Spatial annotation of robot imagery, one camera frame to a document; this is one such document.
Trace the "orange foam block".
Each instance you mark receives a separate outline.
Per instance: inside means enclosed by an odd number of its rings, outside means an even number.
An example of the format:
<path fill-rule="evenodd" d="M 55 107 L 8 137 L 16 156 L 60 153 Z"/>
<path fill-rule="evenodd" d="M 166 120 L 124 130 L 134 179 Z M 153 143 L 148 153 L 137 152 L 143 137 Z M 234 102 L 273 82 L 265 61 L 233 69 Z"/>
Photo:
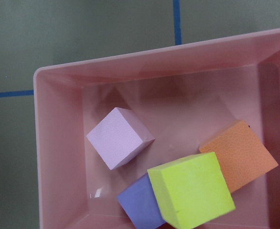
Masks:
<path fill-rule="evenodd" d="M 244 120 L 235 120 L 199 146 L 215 152 L 230 193 L 278 166 L 277 161 Z"/>

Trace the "pink foam block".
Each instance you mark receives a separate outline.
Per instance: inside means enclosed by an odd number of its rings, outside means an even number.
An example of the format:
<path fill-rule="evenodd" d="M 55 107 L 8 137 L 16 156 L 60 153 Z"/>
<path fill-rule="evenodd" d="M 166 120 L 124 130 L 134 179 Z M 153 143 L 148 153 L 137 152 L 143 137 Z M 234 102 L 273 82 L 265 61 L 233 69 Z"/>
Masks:
<path fill-rule="evenodd" d="M 132 110 L 119 107 L 86 137 L 110 170 L 128 163 L 155 140 Z"/>

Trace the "yellow foam block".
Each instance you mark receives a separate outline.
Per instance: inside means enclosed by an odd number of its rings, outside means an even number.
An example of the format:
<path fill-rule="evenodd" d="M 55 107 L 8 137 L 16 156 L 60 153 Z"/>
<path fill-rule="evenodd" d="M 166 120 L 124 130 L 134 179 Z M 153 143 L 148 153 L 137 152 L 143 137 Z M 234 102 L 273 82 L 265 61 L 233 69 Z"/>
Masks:
<path fill-rule="evenodd" d="M 162 218 L 193 229 L 235 210 L 215 152 L 186 156 L 148 169 Z"/>

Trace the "pink plastic bin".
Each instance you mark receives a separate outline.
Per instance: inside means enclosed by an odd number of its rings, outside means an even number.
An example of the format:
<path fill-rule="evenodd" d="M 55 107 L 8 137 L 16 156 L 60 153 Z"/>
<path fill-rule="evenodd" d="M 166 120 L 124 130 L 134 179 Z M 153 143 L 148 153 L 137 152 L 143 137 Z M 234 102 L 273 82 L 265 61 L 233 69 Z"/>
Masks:
<path fill-rule="evenodd" d="M 280 29 L 42 67 L 33 85 L 40 228 L 133 228 L 117 194 L 241 119 L 279 165 L 203 228 L 280 229 Z M 110 170 L 86 135 L 114 107 L 155 141 Z"/>

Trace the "purple foam block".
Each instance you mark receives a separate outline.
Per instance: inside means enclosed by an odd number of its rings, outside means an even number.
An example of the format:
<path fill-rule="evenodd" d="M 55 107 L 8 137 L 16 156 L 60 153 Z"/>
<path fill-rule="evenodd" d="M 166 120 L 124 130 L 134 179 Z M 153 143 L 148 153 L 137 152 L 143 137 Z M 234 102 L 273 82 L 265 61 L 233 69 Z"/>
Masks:
<path fill-rule="evenodd" d="M 161 216 L 148 174 L 119 193 L 117 200 L 137 229 L 156 229 L 166 223 Z"/>

